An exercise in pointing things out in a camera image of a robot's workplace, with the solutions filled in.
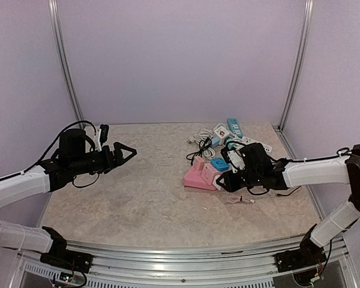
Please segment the pink cube socket adapter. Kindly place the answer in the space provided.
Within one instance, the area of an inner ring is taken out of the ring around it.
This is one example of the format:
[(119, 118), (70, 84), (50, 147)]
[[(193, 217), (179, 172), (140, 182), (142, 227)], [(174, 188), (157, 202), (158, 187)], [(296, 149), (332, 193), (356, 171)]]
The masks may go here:
[(203, 166), (200, 177), (208, 184), (213, 185), (216, 176), (220, 176), (219, 172), (211, 163), (206, 163)]

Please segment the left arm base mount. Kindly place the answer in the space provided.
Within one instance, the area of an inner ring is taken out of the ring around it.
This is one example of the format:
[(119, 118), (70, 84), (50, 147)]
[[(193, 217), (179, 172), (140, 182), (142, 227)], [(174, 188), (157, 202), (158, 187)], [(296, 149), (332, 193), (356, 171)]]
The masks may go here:
[(61, 256), (42, 253), (40, 262), (57, 268), (87, 274), (91, 268), (93, 258), (93, 255), (88, 253), (67, 250)]

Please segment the blue square plug adapter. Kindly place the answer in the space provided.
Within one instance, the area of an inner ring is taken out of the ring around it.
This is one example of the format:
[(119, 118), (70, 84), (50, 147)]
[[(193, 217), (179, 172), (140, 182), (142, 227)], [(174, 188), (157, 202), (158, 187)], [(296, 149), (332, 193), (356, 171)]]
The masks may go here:
[(226, 163), (223, 158), (213, 158), (211, 164), (219, 172), (225, 172), (230, 169), (230, 164)]

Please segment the pink triangular power socket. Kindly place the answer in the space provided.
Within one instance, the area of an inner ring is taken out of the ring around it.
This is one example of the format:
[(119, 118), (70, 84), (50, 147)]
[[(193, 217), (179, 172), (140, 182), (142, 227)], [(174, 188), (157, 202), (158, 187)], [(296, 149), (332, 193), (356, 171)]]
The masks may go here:
[(184, 175), (183, 185), (190, 188), (216, 191), (217, 189), (215, 186), (207, 184), (201, 178), (201, 172), (201, 170), (196, 170), (194, 167), (191, 167), (189, 171)]

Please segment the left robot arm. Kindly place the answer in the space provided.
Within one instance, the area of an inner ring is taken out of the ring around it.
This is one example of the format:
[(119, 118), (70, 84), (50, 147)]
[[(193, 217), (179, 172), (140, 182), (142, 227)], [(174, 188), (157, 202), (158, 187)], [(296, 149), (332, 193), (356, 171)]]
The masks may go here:
[[(74, 122), (53, 140), (58, 145), (50, 158), (46, 153), (28, 168), (0, 178), (0, 209), (32, 196), (52, 193), (74, 183), (79, 175), (100, 176), (124, 165), (137, 155), (134, 148), (115, 142), (106, 144), (109, 126), (94, 127), (94, 136)], [(39, 252), (58, 266), (72, 261), (66, 240), (53, 228), (32, 228), (0, 220), (0, 248)]]

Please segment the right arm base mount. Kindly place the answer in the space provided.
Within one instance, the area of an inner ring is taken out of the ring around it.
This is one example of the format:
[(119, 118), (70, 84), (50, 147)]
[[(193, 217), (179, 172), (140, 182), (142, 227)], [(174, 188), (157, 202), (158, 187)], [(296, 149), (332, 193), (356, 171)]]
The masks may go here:
[(326, 261), (326, 255), (324, 252), (319, 252), (318, 254), (312, 256), (310, 253), (304, 253), (300, 249), (287, 250), (282, 253), (277, 253), (274, 258), (278, 272), (293, 271)]

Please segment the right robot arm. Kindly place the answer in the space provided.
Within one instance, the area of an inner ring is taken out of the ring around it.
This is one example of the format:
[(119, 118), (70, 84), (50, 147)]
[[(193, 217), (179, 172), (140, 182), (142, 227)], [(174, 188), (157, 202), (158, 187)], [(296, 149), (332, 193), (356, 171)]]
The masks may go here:
[(295, 261), (300, 266), (308, 266), (325, 245), (360, 218), (360, 145), (341, 148), (333, 156), (303, 160), (273, 159), (261, 143), (242, 145), (238, 151), (223, 148), (221, 153), (229, 163), (233, 162), (232, 156), (239, 159), (215, 181), (230, 193), (242, 188), (251, 191), (254, 187), (268, 192), (319, 184), (350, 186), (349, 199), (304, 236), (295, 253)]

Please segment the small pink charger plug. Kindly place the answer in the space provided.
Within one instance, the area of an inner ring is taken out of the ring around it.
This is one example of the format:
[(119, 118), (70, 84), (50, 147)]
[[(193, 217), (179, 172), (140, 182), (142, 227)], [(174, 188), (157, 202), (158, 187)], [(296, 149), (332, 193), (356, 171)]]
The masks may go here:
[(205, 165), (205, 160), (200, 156), (196, 156), (193, 161), (193, 168), (196, 171), (202, 171), (204, 165)]

